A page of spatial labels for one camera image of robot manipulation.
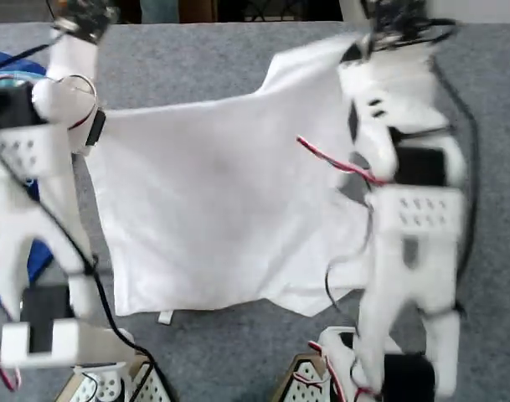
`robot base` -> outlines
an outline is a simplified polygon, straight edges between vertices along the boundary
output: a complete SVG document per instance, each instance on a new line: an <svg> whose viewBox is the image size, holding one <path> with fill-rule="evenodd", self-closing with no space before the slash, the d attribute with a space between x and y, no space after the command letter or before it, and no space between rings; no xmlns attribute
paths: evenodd
<svg viewBox="0 0 510 402"><path fill-rule="evenodd" d="M127 389L132 391L137 388L143 375L147 372L148 361L143 356L138 356L136 361L128 369L131 384L126 387L121 381L118 371L110 368L110 371L88 373L89 377L75 373L55 402L86 402L87 400L100 402L123 402L130 399L126 394ZM153 370L145 382L145 386L138 395L137 402L171 402L173 398L167 393L156 371Z"/></svg>

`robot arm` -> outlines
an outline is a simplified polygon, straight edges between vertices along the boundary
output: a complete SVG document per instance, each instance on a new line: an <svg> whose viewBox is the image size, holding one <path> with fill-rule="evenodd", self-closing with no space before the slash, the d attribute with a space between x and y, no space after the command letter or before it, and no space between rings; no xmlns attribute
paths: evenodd
<svg viewBox="0 0 510 402"><path fill-rule="evenodd" d="M72 153L87 155L104 125L94 84L100 40L114 17L107 2L72 2L54 23L46 78L33 88L33 105L46 121L68 128Z"/></svg>
<svg viewBox="0 0 510 402"><path fill-rule="evenodd" d="M426 53L421 47L414 45L413 52ZM381 50L359 63L344 63L340 71L343 90L358 111L355 150L371 173L387 182L368 198L374 263L358 327L330 327L319 340L346 400L382 394L387 401L426 401L450 396L456 387L465 161L448 120L425 101L435 94L412 96L415 77L407 76L405 66L389 78L376 60L395 61L400 51L405 49ZM384 75L382 82L376 74ZM421 76L429 82L435 78ZM422 313L425 356L394 354L391 346L390 330L408 303Z"/></svg>
<svg viewBox="0 0 510 402"><path fill-rule="evenodd" d="M108 365L134 357L111 330L85 321L96 307L93 272L7 169L20 180L39 181L40 203L92 260L70 154L85 153L95 140L93 131L101 129L92 80L97 45L111 13L108 8L97 13L87 2L75 6L54 24L54 34L64 36L54 45L47 78L0 89L0 301L12 320L3 326L0 366L5 369ZM68 288L28 287L26 260L36 238L68 276Z"/></svg>

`black wire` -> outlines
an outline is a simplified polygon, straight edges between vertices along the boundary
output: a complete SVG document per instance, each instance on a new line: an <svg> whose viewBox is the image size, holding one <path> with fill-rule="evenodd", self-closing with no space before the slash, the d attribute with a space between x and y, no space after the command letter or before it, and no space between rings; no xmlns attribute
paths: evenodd
<svg viewBox="0 0 510 402"><path fill-rule="evenodd" d="M480 202L480 174L482 172L482 155L481 155L481 139L480 126L477 119L471 111L468 104L461 98L457 89L446 78L444 72L440 69L435 60L432 61L431 70L439 80L446 93L456 105L460 113L467 119L471 133L471 173L469 177L469 193L470 202L466 216L465 235L463 237L463 246L460 253L460 259L457 264L457 284L461 283L461 279L466 274L471 258L472 249L474 247L477 230L477 213Z"/></svg>
<svg viewBox="0 0 510 402"><path fill-rule="evenodd" d="M368 193L372 192L372 186L368 182L366 178L363 178L364 182L366 183L366 187L368 189ZM324 285L325 285L325 292L327 294L327 297L329 297L329 300L331 301L332 306L346 319L351 321L351 325L355 328L355 333L358 336L358 325L355 322L354 319L352 319L348 314L346 314L340 306L337 304L337 300L334 298L334 296L331 293L331 287L329 286L329 274L331 273L332 268L335 265L344 264L346 262L349 262L357 257L359 257L364 251L366 251L368 247L368 243L370 242L370 239L372 237L373 232L373 208L369 205L368 206L368 223L366 227L366 235L364 236L363 243L358 248L358 250L351 255L345 255L345 256L339 256L334 260L331 260L329 264L327 265L327 269L325 271L325 278L324 278Z"/></svg>
<svg viewBox="0 0 510 402"><path fill-rule="evenodd" d="M46 5L48 6L48 10L50 11L50 15L52 16L52 19L55 19L54 10L52 9L52 5L50 4L50 0L44 0L46 2Z"/></svg>
<svg viewBox="0 0 510 402"><path fill-rule="evenodd" d="M96 391L98 391L98 381L96 381L95 379L93 379L90 375L88 375L87 373L82 373L81 375L83 375L84 377L86 377L87 379L90 379L93 383L95 383L95 392L93 392L93 395L91 395L88 400L86 400L85 402L91 402L92 400L95 399L96 397Z"/></svg>
<svg viewBox="0 0 510 402"><path fill-rule="evenodd" d="M24 50L22 53L19 53L13 57L9 57L8 59L5 59L4 61L0 61L0 69L2 69L3 67L7 67L8 65L15 63L21 59L25 59L26 57L32 56L42 50L49 48L50 46L56 44L63 37L63 35L64 35L64 33L59 34L58 36L56 36L54 39L52 39L50 42L48 42L46 44L40 44L39 46L35 46L34 48Z"/></svg>

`gray table surface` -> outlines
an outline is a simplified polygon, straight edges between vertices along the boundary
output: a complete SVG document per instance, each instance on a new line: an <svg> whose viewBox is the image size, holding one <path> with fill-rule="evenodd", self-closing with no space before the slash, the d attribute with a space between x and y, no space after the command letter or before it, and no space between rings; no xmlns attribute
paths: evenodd
<svg viewBox="0 0 510 402"><path fill-rule="evenodd" d="M115 26L100 52L98 88L109 108L159 106L218 99L255 90L271 56L280 50L337 34L340 23ZM17 52L42 43L47 25L0 25L0 50ZM45 62L46 54L37 56ZM510 26L467 27L443 45L440 65L461 90L482 127L482 205L471 269L461 288L468 318L462 323L457 401L510 401ZM463 128L445 97L440 108ZM461 144L469 137L461 130ZM111 263L97 221L85 164L75 161L80 208L100 255L111 296ZM50 270L47 280L60 276ZM358 295L343 302L356 314ZM293 356L328 325L342 320L333 309L299 317L267 301L218 312L178 312L171 327L155 314L119 319L150 348L181 400L268 400ZM0 333L5 318L0 312ZM394 329L406 349L424 345L410 312ZM25 372L20 393L0 400L52 400L70 372Z"/></svg>

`white cloth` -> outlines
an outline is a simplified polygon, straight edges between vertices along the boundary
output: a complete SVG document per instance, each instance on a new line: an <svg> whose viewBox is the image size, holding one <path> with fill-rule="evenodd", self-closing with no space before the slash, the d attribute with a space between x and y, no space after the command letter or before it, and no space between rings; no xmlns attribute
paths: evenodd
<svg viewBox="0 0 510 402"><path fill-rule="evenodd" d="M278 54L249 95L107 113L87 161L117 314L267 298L311 316L330 304L327 263L360 246L367 212L296 137L348 160L350 100L337 65L353 40ZM335 271L336 295L361 286L365 266Z"/></svg>

